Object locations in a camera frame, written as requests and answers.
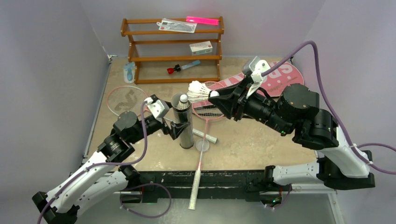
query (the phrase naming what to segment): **white racket grip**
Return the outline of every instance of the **white racket grip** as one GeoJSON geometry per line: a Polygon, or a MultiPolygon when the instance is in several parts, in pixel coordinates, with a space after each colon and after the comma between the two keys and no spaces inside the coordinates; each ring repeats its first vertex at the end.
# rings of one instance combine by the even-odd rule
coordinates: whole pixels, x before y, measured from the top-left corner
{"type": "MultiPolygon", "coordinates": [[[[198,131],[197,129],[193,129],[192,132],[194,133],[194,135],[197,135],[197,136],[199,136],[201,138],[204,137],[204,133],[201,132],[201,131],[198,131]]],[[[212,142],[214,144],[217,143],[217,138],[216,137],[213,137],[213,136],[210,136],[210,135],[206,134],[205,138],[206,138],[206,140],[208,140],[208,141],[210,141],[210,142],[212,142]]]]}
{"type": "Polygon", "coordinates": [[[196,170],[194,175],[194,182],[192,183],[190,204],[188,206],[188,209],[195,210],[195,203],[197,202],[197,194],[198,194],[200,180],[201,180],[201,170],[196,170]]]}

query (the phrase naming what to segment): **shuttlecock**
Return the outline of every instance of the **shuttlecock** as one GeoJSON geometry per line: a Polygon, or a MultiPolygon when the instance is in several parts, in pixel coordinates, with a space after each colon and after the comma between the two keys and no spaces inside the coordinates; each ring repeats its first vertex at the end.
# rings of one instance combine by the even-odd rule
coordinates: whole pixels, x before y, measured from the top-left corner
{"type": "Polygon", "coordinates": [[[188,86],[188,100],[192,103],[207,100],[209,97],[218,97],[219,93],[206,87],[198,81],[192,81],[188,86]]]}
{"type": "Polygon", "coordinates": [[[179,103],[176,106],[176,109],[178,110],[185,110],[190,106],[190,104],[188,103],[188,96],[186,94],[182,94],[180,96],[180,100],[179,103]]]}

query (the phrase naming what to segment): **wooden rack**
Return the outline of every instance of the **wooden rack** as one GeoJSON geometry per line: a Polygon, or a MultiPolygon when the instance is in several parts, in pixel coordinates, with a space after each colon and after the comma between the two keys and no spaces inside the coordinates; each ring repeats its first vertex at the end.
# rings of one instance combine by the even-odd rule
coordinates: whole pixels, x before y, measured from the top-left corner
{"type": "MultiPolygon", "coordinates": [[[[144,23],[157,23],[161,22],[162,19],[151,19],[151,20],[122,20],[121,25],[121,35],[128,36],[129,39],[129,53],[128,53],[128,61],[135,62],[136,70],[135,70],[135,83],[136,84],[147,84],[147,83],[188,83],[194,80],[198,80],[200,82],[207,81],[220,81],[220,60],[222,59],[222,51],[221,51],[221,35],[224,33],[224,23],[223,17],[212,18],[219,20],[220,28],[218,29],[196,29],[195,34],[208,34],[215,33],[217,35],[217,39],[195,39],[195,40],[158,40],[158,41],[135,41],[133,35],[162,35],[162,34],[185,34],[181,32],[173,32],[173,31],[161,31],[161,30],[150,30],[150,31],[130,31],[129,24],[144,24],[144,23]],[[198,55],[198,56],[168,56],[168,57],[139,57],[139,54],[136,49],[137,44],[175,44],[175,43],[198,43],[210,41],[212,43],[217,43],[217,51],[216,55],[198,55]],[[141,62],[155,62],[155,61],[187,61],[187,60],[215,60],[217,66],[217,76],[216,77],[208,77],[208,78],[179,78],[179,79],[145,79],[139,80],[139,70],[141,66],[141,62]]],[[[177,18],[171,19],[177,21],[185,21],[185,18],[177,18]]]]}

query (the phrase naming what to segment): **small cardboard box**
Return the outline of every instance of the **small cardboard box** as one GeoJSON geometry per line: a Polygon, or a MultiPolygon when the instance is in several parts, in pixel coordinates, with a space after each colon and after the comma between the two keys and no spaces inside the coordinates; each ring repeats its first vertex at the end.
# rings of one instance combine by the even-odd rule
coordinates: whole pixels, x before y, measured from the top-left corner
{"type": "Polygon", "coordinates": [[[191,55],[202,55],[213,51],[210,41],[190,44],[191,55]]]}

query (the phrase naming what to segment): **beige tabletop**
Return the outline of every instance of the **beige tabletop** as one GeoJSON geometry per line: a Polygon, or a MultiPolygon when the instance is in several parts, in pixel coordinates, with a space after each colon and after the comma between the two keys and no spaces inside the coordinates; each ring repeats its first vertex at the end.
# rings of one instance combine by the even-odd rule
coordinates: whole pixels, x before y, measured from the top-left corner
{"type": "MultiPolygon", "coordinates": [[[[268,62],[279,58],[264,58],[268,62]]],[[[240,73],[248,58],[223,58],[220,61],[221,79],[240,73]]],[[[117,116],[106,106],[106,96],[115,87],[126,85],[123,79],[123,65],[126,59],[114,59],[112,62],[105,93],[101,102],[98,119],[94,128],[89,155],[103,142],[110,133],[117,116]]],[[[142,63],[139,79],[169,78],[166,69],[178,62],[142,63]]],[[[198,66],[175,73],[176,78],[213,77],[216,74],[214,61],[202,61],[198,66]]],[[[170,101],[179,92],[187,92],[188,83],[177,84],[139,84],[139,88],[149,95],[156,94],[160,99],[170,101]]],[[[173,119],[173,111],[166,115],[173,119]]],[[[193,115],[193,127],[204,131],[205,121],[193,115]]],[[[210,148],[204,152],[203,170],[245,170],[264,169],[268,165],[296,165],[311,162],[316,159],[314,151],[302,148],[292,142],[293,135],[281,137],[276,131],[252,119],[238,122],[220,118],[209,123],[208,134],[217,137],[217,144],[210,143],[210,148]]],[[[199,151],[194,147],[183,149],[179,140],[172,140],[169,135],[158,131],[148,137],[148,149],[144,159],[135,164],[140,171],[164,170],[195,170],[198,165],[199,151]]],[[[140,157],[143,150],[143,140],[134,145],[136,151],[125,162],[134,161],[140,157]]]]}

